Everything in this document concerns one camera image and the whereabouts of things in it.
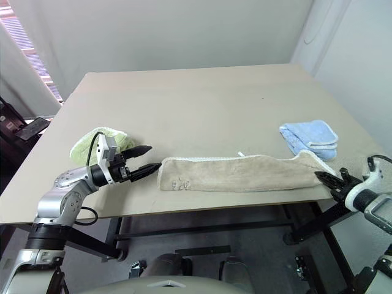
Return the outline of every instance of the towel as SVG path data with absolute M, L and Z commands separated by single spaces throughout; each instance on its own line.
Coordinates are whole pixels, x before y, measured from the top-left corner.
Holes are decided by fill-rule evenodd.
M 158 173 L 158 188 L 216 192 L 256 192 L 312 187 L 321 182 L 314 172 L 335 175 L 313 152 L 292 159 L 266 155 L 223 158 L 169 157 Z
M 294 155 L 301 150 L 310 150 L 323 160 L 334 159 L 337 155 L 336 147 L 339 138 L 324 121 L 284 124 L 279 128 L 279 132 Z
M 117 143 L 116 152 L 121 152 L 135 146 L 135 143 L 130 139 L 126 133 L 120 130 L 114 130 L 109 127 L 97 127 L 81 137 L 79 141 L 72 147 L 69 157 L 78 165 L 86 165 L 88 150 L 90 148 L 91 140 L 97 132 L 102 132 L 108 137 L 114 137 Z M 91 153 L 90 165 L 97 163 L 97 155 L 95 149 Z

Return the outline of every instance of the beige tabletop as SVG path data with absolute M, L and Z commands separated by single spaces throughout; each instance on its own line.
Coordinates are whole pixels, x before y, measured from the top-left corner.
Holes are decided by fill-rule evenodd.
M 365 158 L 382 150 L 300 66 L 220 67 L 88 73 L 0 197 L 0 222 L 31 222 L 55 178 L 77 166 L 71 147 L 95 127 L 123 130 L 154 149 L 128 160 L 131 170 L 176 157 L 266 154 L 288 159 L 283 123 L 325 120 L 339 136 L 337 158 L 360 176 Z M 135 183 L 103 187 L 84 202 L 100 217 L 169 213 L 330 198 L 328 189 L 222 193 L 157 189 L 157 173 Z M 81 218 L 91 217 L 82 211 Z

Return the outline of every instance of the light blue towel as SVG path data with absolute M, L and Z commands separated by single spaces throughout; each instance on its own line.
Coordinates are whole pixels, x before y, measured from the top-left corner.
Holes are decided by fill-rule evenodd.
M 294 155 L 297 155 L 301 150 L 310 150 L 322 160 L 331 160 L 336 157 L 339 138 L 324 121 L 284 124 L 279 128 L 279 131 Z

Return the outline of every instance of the table leg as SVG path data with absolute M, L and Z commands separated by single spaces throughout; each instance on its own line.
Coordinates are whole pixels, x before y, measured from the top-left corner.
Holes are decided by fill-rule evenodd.
M 115 240 L 115 236 L 120 233 L 121 223 L 123 222 L 122 217 L 112 217 L 110 219 L 108 233 L 106 235 L 105 243 L 109 244 L 113 248 L 116 248 L 117 240 Z M 102 262 L 107 262 L 108 258 L 103 258 Z
M 285 227 L 291 226 L 293 222 L 290 219 L 282 220 L 264 220 L 261 222 L 242 222 L 237 224 L 224 224 L 224 225 L 206 225 L 202 227 L 188 227 L 188 228 L 172 228 L 169 230 L 159 230 L 140 233 L 124 233 L 115 236 L 117 241 L 128 240 L 135 237 L 143 236 L 157 236 L 167 234 L 180 234 L 180 233 L 210 233 L 222 232 L 233 230 L 244 230 L 247 228 L 270 228 L 270 227 Z
M 101 242 L 75 228 L 71 229 L 66 245 L 106 259 L 123 259 L 124 251 L 122 249 Z
M 0 225 L 0 260 L 14 231 L 15 227 L 11 225 Z
M 353 212 L 347 209 L 344 206 L 344 203 L 337 203 L 324 213 L 321 213 L 321 215 L 317 216 L 314 220 L 293 230 L 291 233 L 286 234 L 284 236 L 284 242 L 286 244 L 297 244 L 302 242 L 332 225 L 343 221 L 352 214 Z
M 322 214 L 322 210 L 320 209 L 317 202 L 311 202 L 310 205 L 311 205 L 311 208 L 312 208 L 315 216 L 319 216 Z M 333 232 L 331 231 L 331 229 L 328 228 L 328 229 L 324 230 L 323 232 L 324 232 L 324 237 L 325 237 L 328 245 L 330 245 L 330 249 L 332 251 L 332 254 L 335 257 L 337 265 L 339 266 L 339 269 L 342 272 L 343 278 L 344 278 L 347 286 L 350 286 L 353 282 L 353 279 L 354 279 L 354 275 L 351 270 L 351 267 L 350 267 L 347 259 L 345 258 L 343 251 L 342 251 L 339 243 L 337 242 L 335 236 L 333 235 Z

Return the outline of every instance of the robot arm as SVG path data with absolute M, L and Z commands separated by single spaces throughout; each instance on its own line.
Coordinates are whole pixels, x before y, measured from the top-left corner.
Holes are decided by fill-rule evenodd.
M 374 160 L 381 158 L 392 163 L 385 156 L 371 156 L 367 159 L 369 174 L 364 181 L 349 174 L 346 168 L 341 168 L 342 179 L 327 172 L 317 171 L 318 179 L 331 189 L 333 198 L 351 211 L 361 211 L 365 218 L 392 235 L 392 191 L 391 180 L 380 169 L 380 162 Z
M 56 178 L 53 188 L 39 201 L 26 246 L 19 251 L 4 293 L 21 293 L 24 284 L 21 280 L 32 276 L 40 279 L 46 289 L 61 283 L 59 266 L 65 255 L 64 246 L 72 226 L 78 223 L 76 219 L 83 209 L 84 199 L 104 185 L 144 178 L 161 165 L 148 164 L 130 172 L 126 160 L 143 155 L 151 147 L 137 146 L 119 154 L 116 154 L 116 149 L 114 138 L 100 134 L 96 151 L 98 164 L 68 170 Z M 28 285 L 24 287 L 26 293 L 34 292 Z

